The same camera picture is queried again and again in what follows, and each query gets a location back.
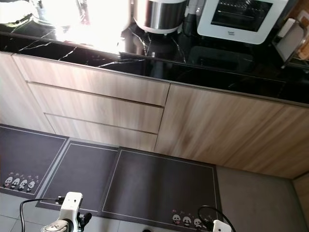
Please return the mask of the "plain grey floor mat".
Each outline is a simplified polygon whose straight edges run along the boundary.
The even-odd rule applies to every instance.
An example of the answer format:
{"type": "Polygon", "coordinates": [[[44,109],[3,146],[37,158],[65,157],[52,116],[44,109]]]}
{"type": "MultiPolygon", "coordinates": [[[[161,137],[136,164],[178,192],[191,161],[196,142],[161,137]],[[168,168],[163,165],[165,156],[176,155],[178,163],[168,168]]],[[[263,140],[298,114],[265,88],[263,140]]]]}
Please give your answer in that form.
{"type": "Polygon", "coordinates": [[[104,200],[118,162],[118,150],[118,146],[69,139],[38,197],[48,199],[79,192],[83,194],[80,212],[102,217],[104,200]]]}

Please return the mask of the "large grey panda floor mat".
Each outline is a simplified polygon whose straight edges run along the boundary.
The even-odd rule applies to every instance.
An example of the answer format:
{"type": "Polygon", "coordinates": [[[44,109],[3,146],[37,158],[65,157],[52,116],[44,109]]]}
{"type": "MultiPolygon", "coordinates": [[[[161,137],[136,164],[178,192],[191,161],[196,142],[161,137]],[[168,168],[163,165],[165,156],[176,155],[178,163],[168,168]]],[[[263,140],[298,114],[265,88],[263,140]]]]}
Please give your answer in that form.
{"type": "Polygon", "coordinates": [[[181,232],[195,232],[198,209],[221,207],[216,166],[189,159],[118,150],[100,214],[181,232]]]}

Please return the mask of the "wooden drawer front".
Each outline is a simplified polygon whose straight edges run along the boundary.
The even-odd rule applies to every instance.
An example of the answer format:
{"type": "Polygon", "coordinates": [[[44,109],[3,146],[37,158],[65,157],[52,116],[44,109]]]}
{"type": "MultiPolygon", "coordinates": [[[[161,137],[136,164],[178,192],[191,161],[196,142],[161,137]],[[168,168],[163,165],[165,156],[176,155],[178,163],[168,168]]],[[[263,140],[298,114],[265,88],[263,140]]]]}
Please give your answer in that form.
{"type": "Polygon", "coordinates": [[[28,84],[42,111],[82,121],[158,133],[163,108],[81,91],[28,84]]]}
{"type": "Polygon", "coordinates": [[[163,106],[170,84],[121,73],[64,64],[42,58],[13,55],[25,80],[49,86],[163,106]]]}
{"type": "Polygon", "coordinates": [[[53,130],[60,135],[101,142],[108,145],[129,147],[152,152],[156,146],[157,135],[120,127],[80,121],[77,119],[45,115],[53,130]]]}

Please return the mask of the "small grey panda floor mat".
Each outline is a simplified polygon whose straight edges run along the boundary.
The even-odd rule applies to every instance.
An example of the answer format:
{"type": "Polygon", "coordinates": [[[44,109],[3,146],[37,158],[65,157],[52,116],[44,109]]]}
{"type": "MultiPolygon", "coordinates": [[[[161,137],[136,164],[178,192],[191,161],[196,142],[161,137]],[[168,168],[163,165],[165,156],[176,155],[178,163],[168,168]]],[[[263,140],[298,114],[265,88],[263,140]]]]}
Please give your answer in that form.
{"type": "Polygon", "coordinates": [[[0,191],[34,199],[68,137],[0,125],[0,191]]]}

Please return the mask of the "wooden cabinet door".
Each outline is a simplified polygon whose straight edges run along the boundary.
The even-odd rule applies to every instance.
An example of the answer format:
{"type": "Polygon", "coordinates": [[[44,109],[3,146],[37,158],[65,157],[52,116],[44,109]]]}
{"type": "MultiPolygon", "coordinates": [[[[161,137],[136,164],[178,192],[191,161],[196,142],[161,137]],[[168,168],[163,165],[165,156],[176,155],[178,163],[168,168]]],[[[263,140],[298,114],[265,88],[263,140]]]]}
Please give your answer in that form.
{"type": "Polygon", "coordinates": [[[11,53],[0,53],[0,122],[54,133],[11,53]]]}
{"type": "Polygon", "coordinates": [[[309,172],[309,108],[172,85],[155,152],[293,179],[309,172]]]}

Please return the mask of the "shiny steel pot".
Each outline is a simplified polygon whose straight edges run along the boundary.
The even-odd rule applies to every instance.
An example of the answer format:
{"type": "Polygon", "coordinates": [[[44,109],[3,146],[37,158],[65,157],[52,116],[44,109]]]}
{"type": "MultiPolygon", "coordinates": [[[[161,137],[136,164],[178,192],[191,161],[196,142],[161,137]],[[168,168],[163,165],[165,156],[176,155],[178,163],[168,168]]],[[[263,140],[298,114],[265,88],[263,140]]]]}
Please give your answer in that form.
{"type": "Polygon", "coordinates": [[[81,0],[29,0],[35,21],[65,27],[79,24],[84,19],[81,0]]]}

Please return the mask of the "silver rice cooker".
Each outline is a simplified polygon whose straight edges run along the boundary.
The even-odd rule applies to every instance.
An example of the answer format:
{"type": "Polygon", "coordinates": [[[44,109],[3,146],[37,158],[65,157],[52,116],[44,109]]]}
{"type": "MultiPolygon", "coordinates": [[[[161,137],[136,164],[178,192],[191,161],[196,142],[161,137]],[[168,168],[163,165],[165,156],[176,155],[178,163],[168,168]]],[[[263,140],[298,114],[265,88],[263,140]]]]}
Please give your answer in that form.
{"type": "Polygon", "coordinates": [[[183,23],[188,0],[133,0],[133,20],[149,33],[168,34],[183,23]]]}

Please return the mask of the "white toaster oven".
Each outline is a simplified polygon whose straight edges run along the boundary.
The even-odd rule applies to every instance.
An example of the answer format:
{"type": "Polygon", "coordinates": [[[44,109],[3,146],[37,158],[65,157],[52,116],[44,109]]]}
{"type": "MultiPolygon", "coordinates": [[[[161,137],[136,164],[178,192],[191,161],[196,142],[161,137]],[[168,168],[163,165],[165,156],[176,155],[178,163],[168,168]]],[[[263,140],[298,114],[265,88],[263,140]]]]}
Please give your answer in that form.
{"type": "Polygon", "coordinates": [[[262,44],[288,0],[205,0],[198,34],[244,44],[262,44]]]}

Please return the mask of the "white rectangular board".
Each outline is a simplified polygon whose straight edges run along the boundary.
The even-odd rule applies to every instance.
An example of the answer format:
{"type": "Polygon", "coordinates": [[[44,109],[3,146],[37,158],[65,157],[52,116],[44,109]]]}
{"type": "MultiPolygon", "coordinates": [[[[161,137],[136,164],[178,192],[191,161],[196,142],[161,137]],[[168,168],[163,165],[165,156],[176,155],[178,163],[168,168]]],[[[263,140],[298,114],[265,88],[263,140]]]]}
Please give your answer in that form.
{"type": "Polygon", "coordinates": [[[285,68],[292,59],[298,58],[302,45],[309,37],[309,30],[295,18],[287,18],[283,27],[272,40],[276,52],[283,61],[285,68]]]}

